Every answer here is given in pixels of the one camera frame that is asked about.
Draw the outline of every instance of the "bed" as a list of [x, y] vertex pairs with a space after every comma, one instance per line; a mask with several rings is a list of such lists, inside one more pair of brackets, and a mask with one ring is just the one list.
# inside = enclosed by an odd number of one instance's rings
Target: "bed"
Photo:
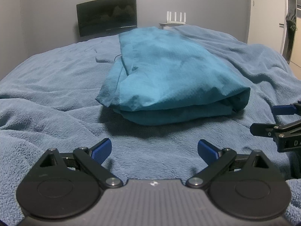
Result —
[[103, 165], [123, 182], [188, 179], [207, 166], [197, 153], [200, 139], [241, 154], [261, 149], [291, 187], [286, 217], [294, 225], [301, 222], [300, 155], [278, 153], [272, 139], [254, 137], [249, 131], [254, 122], [284, 124], [300, 119], [274, 117], [270, 107], [301, 99], [301, 82], [279, 53], [263, 45], [247, 45], [197, 26], [170, 30], [199, 43], [241, 77], [251, 88], [246, 108], [234, 116], [142, 126], [95, 100], [120, 55], [118, 35], [34, 55], [0, 81], [1, 220], [13, 226], [22, 219], [16, 187], [46, 149], [71, 152], [110, 138], [112, 153]]

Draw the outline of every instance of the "gray plastic housing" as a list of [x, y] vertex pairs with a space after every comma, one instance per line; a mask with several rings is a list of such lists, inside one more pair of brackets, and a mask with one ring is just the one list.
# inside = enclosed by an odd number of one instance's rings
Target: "gray plastic housing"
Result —
[[88, 211], [63, 221], [26, 217], [18, 226], [292, 226], [283, 217], [246, 221], [216, 208], [201, 189], [180, 179], [129, 179], [107, 189]]

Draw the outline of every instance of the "blue blanket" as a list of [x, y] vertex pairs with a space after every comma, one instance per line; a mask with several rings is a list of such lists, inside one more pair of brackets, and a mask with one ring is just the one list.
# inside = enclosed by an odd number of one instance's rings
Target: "blue blanket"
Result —
[[279, 168], [293, 197], [286, 216], [301, 221], [300, 156], [278, 153], [270, 138], [253, 137], [253, 122], [277, 120], [270, 106], [301, 99], [301, 84], [283, 57], [262, 45], [248, 46], [228, 34], [196, 26], [174, 33], [202, 45], [233, 69], [251, 88], [247, 107], [237, 116], [197, 119], [146, 127], [103, 107], [95, 97], [119, 55], [118, 36], [93, 39], [32, 56], [0, 81], [0, 218], [9, 226], [22, 219], [15, 190], [31, 166], [49, 147], [71, 152], [112, 140], [112, 154], [103, 164], [124, 182], [127, 178], [188, 179], [204, 169], [197, 143], [206, 139], [219, 148], [249, 154], [261, 149]]
[[156, 27], [119, 35], [122, 57], [96, 100], [142, 125], [236, 114], [246, 87], [219, 58], [178, 33]]

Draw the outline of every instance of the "white door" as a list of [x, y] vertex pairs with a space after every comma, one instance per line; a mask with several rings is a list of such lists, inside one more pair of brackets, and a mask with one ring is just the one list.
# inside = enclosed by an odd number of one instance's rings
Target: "white door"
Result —
[[248, 44], [263, 44], [283, 53], [287, 4], [287, 0], [251, 0]]

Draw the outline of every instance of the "black circular disc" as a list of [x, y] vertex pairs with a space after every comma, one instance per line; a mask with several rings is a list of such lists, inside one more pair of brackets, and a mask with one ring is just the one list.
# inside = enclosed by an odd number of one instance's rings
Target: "black circular disc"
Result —
[[63, 219], [89, 209], [100, 196], [97, 182], [89, 175], [71, 171], [62, 177], [22, 182], [16, 192], [22, 210], [34, 217]]
[[214, 181], [209, 195], [218, 208], [246, 220], [269, 220], [282, 215], [290, 200], [287, 184], [260, 180]]

